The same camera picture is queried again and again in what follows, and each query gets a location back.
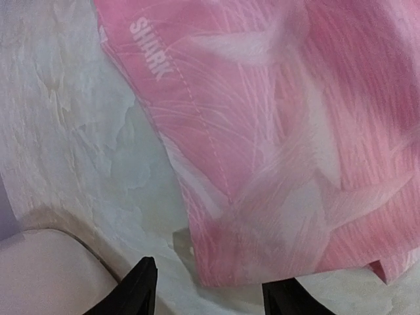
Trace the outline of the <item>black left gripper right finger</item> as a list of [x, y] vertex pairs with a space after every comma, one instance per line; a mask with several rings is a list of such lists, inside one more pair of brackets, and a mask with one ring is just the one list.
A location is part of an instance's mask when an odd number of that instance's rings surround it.
[[266, 315], [328, 315], [328, 308], [295, 278], [264, 283], [262, 294]]

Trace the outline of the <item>pink patterned shorts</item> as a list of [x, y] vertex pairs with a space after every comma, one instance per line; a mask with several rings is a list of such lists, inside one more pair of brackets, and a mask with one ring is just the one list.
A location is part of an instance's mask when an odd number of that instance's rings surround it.
[[204, 285], [419, 260], [418, 1], [96, 1]]

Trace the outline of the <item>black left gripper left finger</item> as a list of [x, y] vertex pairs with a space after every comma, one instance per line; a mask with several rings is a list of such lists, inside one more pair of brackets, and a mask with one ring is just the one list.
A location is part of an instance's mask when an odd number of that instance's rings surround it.
[[154, 315], [158, 269], [143, 257], [102, 301], [85, 315]]

